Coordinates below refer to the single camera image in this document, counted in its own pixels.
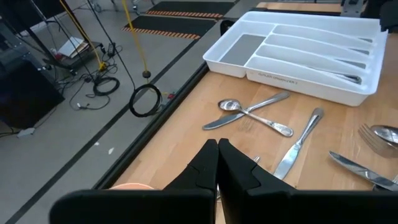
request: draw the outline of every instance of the black table edge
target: black table edge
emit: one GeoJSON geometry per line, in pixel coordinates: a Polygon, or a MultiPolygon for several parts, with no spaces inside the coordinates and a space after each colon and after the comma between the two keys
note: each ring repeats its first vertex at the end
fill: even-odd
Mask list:
{"type": "Polygon", "coordinates": [[[121,154],[119,159],[106,171],[102,178],[94,185],[93,189],[109,189],[114,185],[208,71],[209,68],[206,62],[203,62],[190,79],[185,82],[176,93],[175,97],[165,106],[162,112],[146,126],[140,135],[138,135],[123,154],[121,154]]]}

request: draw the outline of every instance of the wooden table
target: wooden table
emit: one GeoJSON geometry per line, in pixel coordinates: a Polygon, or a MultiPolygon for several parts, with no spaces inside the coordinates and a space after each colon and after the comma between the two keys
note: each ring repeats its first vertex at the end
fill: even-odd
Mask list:
{"type": "MultiPolygon", "coordinates": [[[[293,128],[295,135],[284,138],[263,124],[243,117],[211,131],[202,130],[226,112],[217,107],[224,98],[236,98],[245,106],[262,101],[279,88],[213,72],[207,73],[161,127],[147,146],[120,176],[115,185],[140,182],[164,188],[191,161],[207,139],[228,138],[249,157],[260,156],[259,165],[274,172],[295,142],[316,107],[325,110],[323,119],[309,135],[284,181],[297,189],[370,190],[372,184],[329,158],[334,151],[393,179],[398,160],[375,154],[360,138],[361,124],[398,126],[398,35],[390,35],[379,88],[359,107],[349,107],[300,93],[258,109],[254,114],[293,128]]],[[[217,223],[223,223],[221,204],[217,223]]]]}

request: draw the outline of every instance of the knife blade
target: knife blade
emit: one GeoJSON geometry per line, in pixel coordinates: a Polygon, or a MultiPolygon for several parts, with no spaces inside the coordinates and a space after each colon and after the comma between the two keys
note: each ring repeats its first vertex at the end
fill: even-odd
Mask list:
{"type": "Polygon", "coordinates": [[[274,172],[275,177],[277,177],[280,180],[283,180],[285,178],[289,170],[293,167],[294,162],[296,161],[296,158],[300,152],[301,147],[304,144],[305,139],[310,134],[310,132],[315,128],[315,126],[318,124],[321,118],[323,118],[323,109],[315,108],[312,111],[311,117],[308,120],[308,123],[305,126],[303,133],[297,139],[294,145],[290,147],[290,149],[286,152],[284,158],[276,167],[276,170],[274,172]]]}
{"type": "MultiPolygon", "coordinates": [[[[271,103],[276,103],[278,101],[284,100],[284,99],[288,98],[289,96],[290,96],[289,92],[283,91],[282,93],[275,94],[274,96],[264,100],[263,102],[252,105],[252,106],[246,108],[245,110],[248,112],[251,112],[251,111],[261,108],[263,106],[270,105],[271,103]]],[[[236,121],[237,119],[239,119],[243,116],[244,116],[244,113],[236,113],[236,114],[227,115],[227,116],[224,116],[216,121],[213,121],[211,123],[204,125],[202,127],[202,129],[203,130],[212,130],[215,128],[219,128],[219,127],[229,124],[233,121],[236,121]]]]}
{"type": "Polygon", "coordinates": [[[329,151],[329,155],[334,161],[336,161],[343,167],[347,168],[351,172],[354,172],[355,174],[360,175],[361,177],[367,179],[368,181],[378,186],[384,187],[387,190],[398,191],[398,185],[393,181],[380,176],[379,174],[371,171],[370,169],[363,167],[357,164],[356,162],[343,157],[342,155],[339,155],[332,151],[329,151]]]}

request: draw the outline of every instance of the fork tines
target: fork tines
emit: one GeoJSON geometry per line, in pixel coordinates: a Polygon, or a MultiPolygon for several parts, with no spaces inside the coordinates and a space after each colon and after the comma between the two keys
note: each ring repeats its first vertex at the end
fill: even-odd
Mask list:
{"type": "Polygon", "coordinates": [[[359,127],[359,135],[368,144],[368,146],[377,154],[382,157],[398,157],[398,149],[385,142],[379,136],[377,136],[367,124],[359,127]]]}

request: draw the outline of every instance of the orange object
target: orange object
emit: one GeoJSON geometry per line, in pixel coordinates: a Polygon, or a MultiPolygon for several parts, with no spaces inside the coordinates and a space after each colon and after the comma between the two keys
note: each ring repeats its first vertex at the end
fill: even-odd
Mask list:
{"type": "Polygon", "coordinates": [[[140,183],[127,183],[114,186],[111,190],[155,190],[155,188],[140,183]]]}

